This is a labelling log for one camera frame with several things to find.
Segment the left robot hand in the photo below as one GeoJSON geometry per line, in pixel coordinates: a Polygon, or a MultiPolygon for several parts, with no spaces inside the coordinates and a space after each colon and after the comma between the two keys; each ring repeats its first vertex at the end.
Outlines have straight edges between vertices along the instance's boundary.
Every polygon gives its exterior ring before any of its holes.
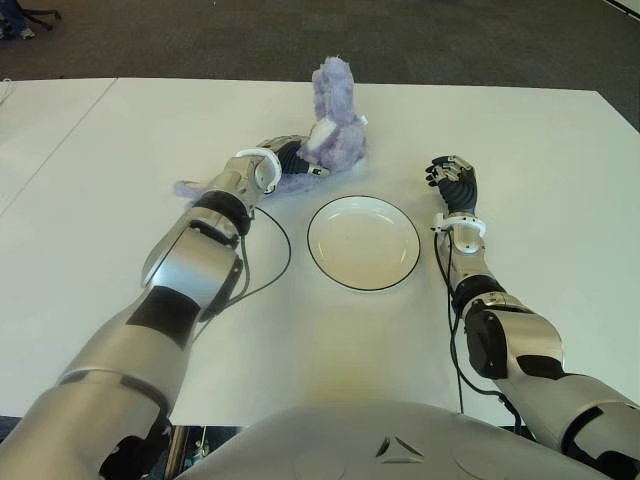
{"type": "Polygon", "coordinates": [[[299,150],[306,140],[303,136],[280,136],[265,140],[258,144],[260,148],[271,150],[280,162],[283,174],[298,175],[307,174],[316,177],[327,177],[330,171],[318,164],[302,158],[299,150]]]}

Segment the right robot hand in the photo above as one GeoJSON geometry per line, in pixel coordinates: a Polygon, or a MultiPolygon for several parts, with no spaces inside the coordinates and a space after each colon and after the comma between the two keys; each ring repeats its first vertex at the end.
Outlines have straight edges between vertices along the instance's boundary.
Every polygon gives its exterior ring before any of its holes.
{"type": "Polygon", "coordinates": [[[449,214],[474,215],[478,187],[473,166],[457,155],[435,158],[425,169],[426,181],[438,190],[449,214]]]}

